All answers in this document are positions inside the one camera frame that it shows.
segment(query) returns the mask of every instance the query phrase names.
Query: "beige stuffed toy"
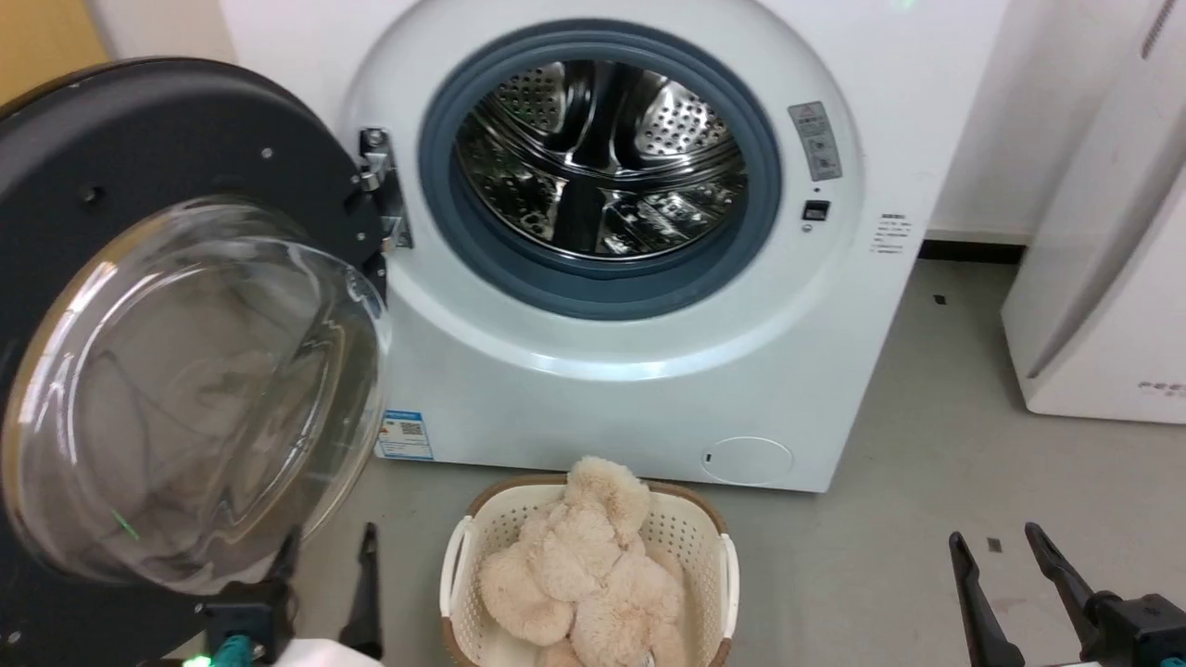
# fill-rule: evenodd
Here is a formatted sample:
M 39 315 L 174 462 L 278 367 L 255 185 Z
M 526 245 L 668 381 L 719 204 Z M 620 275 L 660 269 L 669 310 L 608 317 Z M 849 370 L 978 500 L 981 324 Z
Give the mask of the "beige stuffed toy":
M 538 667 L 642 667 L 648 654 L 656 667 L 684 667 L 683 573 L 675 557 L 643 547 L 650 504 L 629 469 L 584 458 L 563 498 L 483 563 L 486 609 L 511 635 L 544 647 Z

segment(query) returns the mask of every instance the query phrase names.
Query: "screw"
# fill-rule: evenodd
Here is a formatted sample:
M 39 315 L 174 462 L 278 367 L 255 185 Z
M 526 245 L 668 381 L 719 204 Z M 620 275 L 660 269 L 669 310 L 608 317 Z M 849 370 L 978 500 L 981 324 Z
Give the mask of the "screw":
M 78 198 L 84 204 L 95 204 L 103 198 L 103 189 L 98 185 L 84 185 L 78 190 Z
M 387 140 L 387 133 L 382 129 L 368 129 L 366 131 L 366 144 L 371 148 L 378 148 Z

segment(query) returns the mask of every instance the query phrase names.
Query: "energy label sticker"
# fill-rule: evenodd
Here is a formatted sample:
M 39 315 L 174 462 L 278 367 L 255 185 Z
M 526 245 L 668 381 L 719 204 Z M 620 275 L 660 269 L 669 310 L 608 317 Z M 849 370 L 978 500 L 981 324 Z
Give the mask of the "energy label sticker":
M 378 443 L 375 444 L 375 456 L 433 460 L 425 417 L 419 412 L 387 411 L 383 427 L 378 431 Z

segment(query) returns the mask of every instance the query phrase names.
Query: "basket handle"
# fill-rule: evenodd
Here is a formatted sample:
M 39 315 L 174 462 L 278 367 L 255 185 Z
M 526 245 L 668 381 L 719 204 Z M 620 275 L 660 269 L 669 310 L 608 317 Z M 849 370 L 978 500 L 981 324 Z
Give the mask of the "basket handle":
M 461 544 L 465 541 L 467 534 L 466 528 L 470 527 L 470 521 L 472 516 L 463 516 L 460 521 L 457 522 L 457 527 L 453 528 L 453 534 L 448 539 L 448 546 L 445 548 L 445 565 L 441 567 L 441 590 L 440 590 L 440 603 L 441 603 L 441 617 L 448 618 L 452 612 L 453 606 L 453 579 L 457 574 L 458 555 L 461 552 Z
M 725 545 L 726 585 L 729 591 L 725 637 L 733 639 L 733 630 L 738 627 L 738 610 L 741 606 L 741 565 L 738 563 L 738 550 L 733 546 L 733 538 L 729 538 L 728 533 L 721 533 L 721 542 Z

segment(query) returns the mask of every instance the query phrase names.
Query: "white plastic basket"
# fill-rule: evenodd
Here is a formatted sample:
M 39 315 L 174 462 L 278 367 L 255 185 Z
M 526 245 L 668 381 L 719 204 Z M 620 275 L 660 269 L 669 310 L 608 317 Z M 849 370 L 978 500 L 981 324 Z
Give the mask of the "white plastic basket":
M 658 482 L 643 526 L 648 545 L 658 545 L 683 564 L 688 608 L 683 636 L 689 665 L 725 665 L 737 625 L 741 579 L 725 521 L 696 493 Z M 478 567 L 486 555 L 518 539 L 523 519 L 563 494 L 563 475 L 516 477 L 491 487 L 453 529 L 441 568 L 440 606 L 445 644 L 463 667 L 535 665 L 538 647 L 517 640 L 486 612 L 478 592 Z

